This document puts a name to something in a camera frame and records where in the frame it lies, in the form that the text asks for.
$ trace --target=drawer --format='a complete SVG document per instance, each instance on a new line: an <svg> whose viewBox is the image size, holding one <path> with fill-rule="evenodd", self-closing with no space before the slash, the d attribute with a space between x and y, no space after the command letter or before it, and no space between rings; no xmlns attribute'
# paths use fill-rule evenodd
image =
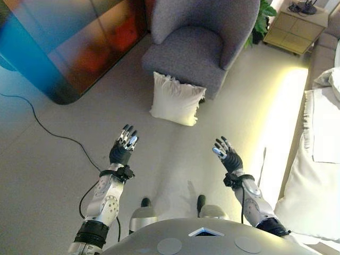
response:
<svg viewBox="0 0 340 255"><path fill-rule="evenodd" d="M297 20L298 19L293 16L280 12L273 26L289 32Z"/></svg>
<svg viewBox="0 0 340 255"><path fill-rule="evenodd" d="M304 20L297 20L291 28L291 33L307 40L314 41L323 29L324 28L319 25Z"/></svg>
<svg viewBox="0 0 340 255"><path fill-rule="evenodd" d="M264 41L270 44L280 45L287 36L287 34L288 34L287 32L281 29L271 28L268 34L266 35Z"/></svg>
<svg viewBox="0 0 340 255"><path fill-rule="evenodd" d="M302 54L311 45L312 41L288 33L281 45L294 52Z"/></svg>

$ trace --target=green leaves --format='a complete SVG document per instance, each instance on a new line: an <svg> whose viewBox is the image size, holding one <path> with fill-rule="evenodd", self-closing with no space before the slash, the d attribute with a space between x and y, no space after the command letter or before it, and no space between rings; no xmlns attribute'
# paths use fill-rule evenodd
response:
<svg viewBox="0 0 340 255"><path fill-rule="evenodd" d="M276 10L268 4L267 0L261 0L260 1L260 10L259 10L259 16L262 15L264 17L268 16L276 16L277 12Z"/></svg>
<svg viewBox="0 0 340 255"><path fill-rule="evenodd" d="M254 25L254 30L256 32L259 32L263 37L265 36L265 33L268 32L267 28L267 18L269 16L276 16L277 12L276 10L270 6L270 4L267 2L267 0L260 0L260 9L259 13L256 19L256 23ZM253 34L249 36L245 43L245 47L248 45L252 46L253 42Z"/></svg>

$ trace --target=robot finger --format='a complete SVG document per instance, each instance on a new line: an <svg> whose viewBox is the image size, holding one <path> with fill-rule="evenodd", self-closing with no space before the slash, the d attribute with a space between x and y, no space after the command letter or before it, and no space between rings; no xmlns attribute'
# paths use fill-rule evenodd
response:
<svg viewBox="0 0 340 255"><path fill-rule="evenodd" d="M218 145L216 142L215 142L215 147L217 148L217 149L221 149L221 146L220 145Z"/></svg>
<svg viewBox="0 0 340 255"><path fill-rule="evenodd" d="M229 147L224 142L222 142L219 139L216 139L216 142L218 142L222 146L222 148L225 150L225 152L229 151Z"/></svg>
<svg viewBox="0 0 340 255"><path fill-rule="evenodd" d="M124 135L126 133L126 131L128 130L129 125L125 125L122 129L121 135L119 136L119 138L117 139L118 141L123 141Z"/></svg>
<svg viewBox="0 0 340 255"><path fill-rule="evenodd" d="M131 146L130 151L134 150L134 147L136 147L136 144L137 144L138 140L139 140L139 137L137 137L136 142L134 142L134 144Z"/></svg>
<svg viewBox="0 0 340 255"><path fill-rule="evenodd" d="M236 152L235 149L234 149L234 147L230 144L230 142L229 142L225 137L221 137L221 139L222 139L222 140L224 141L224 143L227 145L228 151L233 152L233 153Z"/></svg>
<svg viewBox="0 0 340 255"><path fill-rule="evenodd" d="M220 159L225 159L227 154L221 151L220 149L217 149L216 147L212 148L212 151L220 158Z"/></svg>
<svg viewBox="0 0 340 255"><path fill-rule="evenodd" d="M132 148L134 149L134 146L136 145L138 141L138 137L137 136L132 136L129 141L126 143L126 145L124 146L125 150L131 150Z"/></svg>
<svg viewBox="0 0 340 255"><path fill-rule="evenodd" d="M125 131L124 136L123 136L123 140L122 140L122 144L126 144L126 142L128 141L129 137L130 137L130 133L133 130L133 126L130 126L128 128L128 130Z"/></svg>

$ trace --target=black wire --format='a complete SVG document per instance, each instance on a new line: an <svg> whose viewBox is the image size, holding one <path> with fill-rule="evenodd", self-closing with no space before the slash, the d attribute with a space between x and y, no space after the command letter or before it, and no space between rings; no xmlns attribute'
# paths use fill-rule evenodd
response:
<svg viewBox="0 0 340 255"><path fill-rule="evenodd" d="M95 163L93 163L93 161L91 160L90 156L89 156L88 153L86 152L84 146L83 146L80 142L78 142L78 141L76 141L76 140L74 140L74 139L72 139L72 138L69 138L69 137L63 137L63 136L61 136L61 135L54 134L54 133L50 132L47 128L45 128L45 127L42 125L42 123L38 120L38 117L37 117L37 115L36 115L36 111L34 110L34 107L33 107L33 105L31 104L30 101L28 101L26 98L21 97L21 96L5 95L5 94L2 94L2 93L0 93L0 95L2 95L3 97L20 98L20 99L26 101L26 102L31 106L31 108L32 108L34 118L36 119L36 121L38 122L38 124L39 124L39 125L40 125L47 133L49 133L50 135L53 135L54 137L67 139L67 140L70 140L70 141L73 141L73 142L77 143L77 144L82 148L82 150L84 151L85 155L87 156L87 158L89 159L89 161L91 162L91 164L92 164L98 171L101 172L100 168L99 168L98 166L96 166Z"/></svg>
<svg viewBox="0 0 340 255"><path fill-rule="evenodd" d="M78 141L76 141L76 140L74 140L74 139L72 139L72 138L69 138L69 137L63 137L63 136L61 136L61 135L54 134L54 133L50 132L47 128L45 128L45 127L42 125L42 123L38 120L38 117L37 117L37 115L36 115L36 111L35 111L35 109L34 109L32 103L31 103L28 99L26 99L26 98L24 98L24 97L21 97L21 96L16 96L16 95L5 95L5 94L2 94L2 93L0 93L0 95L3 96L3 97L20 98L20 99L26 101L26 102L31 106L31 108L32 108L34 118L36 119L36 121L38 122L38 124L39 124L39 125L40 125L47 133L49 133L50 135L52 135L52 136L54 136L54 137L58 137L58 138L63 138L63 139L71 140L71 141L77 143L77 144L82 148L83 152L85 153L85 155L87 156L87 158L89 159L89 161L91 162L91 164L92 164L98 171L101 172L100 168L99 168L98 166L96 166L95 163L93 163L93 161L91 160L90 156L89 156L88 153L86 152L84 146L83 146L80 142L78 142ZM83 197L81 198L81 200L80 200L80 202L79 202L79 214L80 214L80 216L81 216L83 219L85 219L85 216L84 216L83 213L81 212L81 204L82 204L84 198L86 197L86 195L87 195L87 194L88 194L88 193L89 193L89 192L97 185L98 182L99 182L99 180L98 180L98 181L97 181L97 182L96 182L96 183L95 183L95 184L94 184L94 185L93 185L93 186L92 186L92 187L91 187L84 195L83 195ZM118 222L118 242L119 242L119 241L121 240L121 223L120 223L118 217L117 217L117 222Z"/></svg>
<svg viewBox="0 0 340 255"><path fill-rule="evenodd" d="M243 224L243 213L244 213L244 187L242 186L242 210L241 210L241 223Z"/></svg>
<svg viewBox="0 0 340 255"><path fill-rule="evenodd" d="M81 198L81 200L79 202L79 214L80 214L80 217L82 217L83 219L85 219L85 216L81 212L81 204L83 203L83 200L86 197L86 195L97 185L98 182L99 182L99 180L83 195L83 197Z"/></svg>
<svg viewBox="0 0 340 255"><path fill-rule="evenodd" d="M116 218L118 222L118 242L121 240L121 222L119 221L118 217Z"/></svg>

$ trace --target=white throw pillow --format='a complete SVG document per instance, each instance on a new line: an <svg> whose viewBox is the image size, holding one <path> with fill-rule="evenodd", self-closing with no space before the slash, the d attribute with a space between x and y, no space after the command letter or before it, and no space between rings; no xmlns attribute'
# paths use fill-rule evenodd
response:
<svg viewBox="0 0 340 255"><path fill-rule="evenodd" d="M340 67L340 40L335 49L334 67Z"/></svg>
<svg viewBox="0 0 340 255"><path fill-rule="evenodd" d="M340 164L316 163L301 136L284 197L275 207L294 233L340 242Z"/></svg>
<svg viewBox="0 0 340 255"><path fill-rule="evenodd" d="M199 101L204 98L206 88L190 84L180 84L169 75L154 72L154 103L150 110L153 117L194 126Z"/></svg>
<svg viewBox="0 0 340 255"><path fill-rule="evenodd" d="M340 67L326 70L314 82L324 87L331 86L335 97L340 101Z"/></svg>

